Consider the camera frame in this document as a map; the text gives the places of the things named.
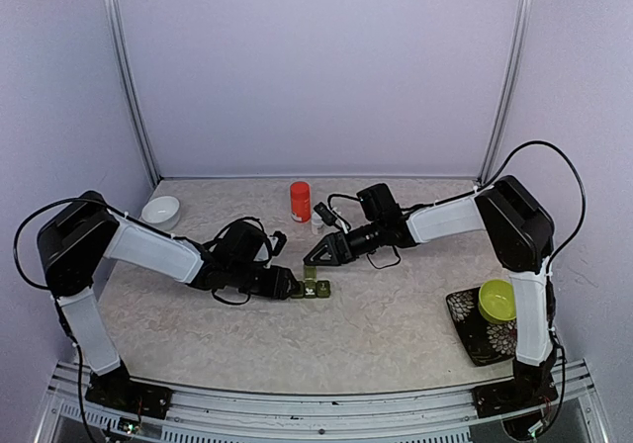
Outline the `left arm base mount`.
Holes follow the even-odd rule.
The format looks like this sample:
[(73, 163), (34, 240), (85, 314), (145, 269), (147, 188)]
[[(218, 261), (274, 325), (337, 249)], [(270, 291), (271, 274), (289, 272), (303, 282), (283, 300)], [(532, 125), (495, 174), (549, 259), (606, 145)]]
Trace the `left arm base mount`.
[(103, 407), (134, 414), (140, 417), (164, 419), (173, 392), (167, 387), (137, 381), (93, 380), (85, 398)]

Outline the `red pill bottle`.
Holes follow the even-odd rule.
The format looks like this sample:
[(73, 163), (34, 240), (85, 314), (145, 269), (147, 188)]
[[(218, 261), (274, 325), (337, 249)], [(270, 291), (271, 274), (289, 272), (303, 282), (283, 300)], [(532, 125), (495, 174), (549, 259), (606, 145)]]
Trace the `red pill bottle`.
[(290, 186), (291, 217), (295, 222), (309, 222), (312, 217), (311, 188), (305, 181), (296, 181)]

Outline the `white pill bottle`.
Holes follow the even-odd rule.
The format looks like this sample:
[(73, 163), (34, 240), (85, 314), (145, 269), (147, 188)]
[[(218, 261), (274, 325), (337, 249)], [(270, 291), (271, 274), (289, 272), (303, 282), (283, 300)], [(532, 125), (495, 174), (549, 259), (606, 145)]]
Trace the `white pill bottle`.
[(320, 235), (322, 234), (324, 228), (324, 222), (322, 217), (318, 213), (313, 213), (311, 217), (311, 230), (312, 234)]

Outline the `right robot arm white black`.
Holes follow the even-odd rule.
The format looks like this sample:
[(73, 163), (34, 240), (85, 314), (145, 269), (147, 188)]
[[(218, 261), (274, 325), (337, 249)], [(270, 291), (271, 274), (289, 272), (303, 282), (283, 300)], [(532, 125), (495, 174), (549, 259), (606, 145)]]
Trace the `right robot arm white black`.
[(514, 406), (530, 405), (543, 393), (556, 357), (550, 215), (511, 175), (479, 191), (409, 212), (384, 183), (361, 190), (357, 200), (367, 224), (325, 235), (305, 256), (305, 265), (336, 267), (384, 246), (400, 250), (484, 231), (514, 292), (517, 345), (505, 396)]

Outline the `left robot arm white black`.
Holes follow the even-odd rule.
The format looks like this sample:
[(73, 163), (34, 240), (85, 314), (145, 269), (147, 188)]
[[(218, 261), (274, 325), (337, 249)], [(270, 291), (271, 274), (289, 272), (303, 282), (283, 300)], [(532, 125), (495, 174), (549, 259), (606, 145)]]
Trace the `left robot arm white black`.
[(93, 274), (104, 259), (144, 268), (196, 290), (215, 294), (232, 287), (247, 298), (286, 300), (299, 289), (293, 272), (273, 264), (285, 234), (267, 234), (257, 218), (230, 222), (211, 240), (176, 236), (111, 208), (95, 191), (59, 202), (62, 208), (37, 235), (46, 287), (98, 388), (113, 405), (138, 398), (134, 380), (110, 338), (92, 291)]

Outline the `green weekly pill organizer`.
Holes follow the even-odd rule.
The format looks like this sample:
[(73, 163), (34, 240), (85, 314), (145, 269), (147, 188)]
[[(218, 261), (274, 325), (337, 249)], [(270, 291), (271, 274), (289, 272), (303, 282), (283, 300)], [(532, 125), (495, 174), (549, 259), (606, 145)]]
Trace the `green weekly pill organizer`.
[(331, 286), (328, 280), (317, 277), (315, 266), (304, 266), (304, 276), (291, 294), (292, 299), (328, 299), (331, 296)]

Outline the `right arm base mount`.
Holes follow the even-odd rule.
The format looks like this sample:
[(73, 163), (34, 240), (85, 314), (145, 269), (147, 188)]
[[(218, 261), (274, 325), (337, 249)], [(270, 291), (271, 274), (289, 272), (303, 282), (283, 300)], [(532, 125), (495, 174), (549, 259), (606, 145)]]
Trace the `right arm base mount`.
[(479, 418), (511, 413), (553, 401), (558, 392), (553, 383), (532, 392), (521, 391), (514, 380), (476, 386), (472, 389), (474, 404)]

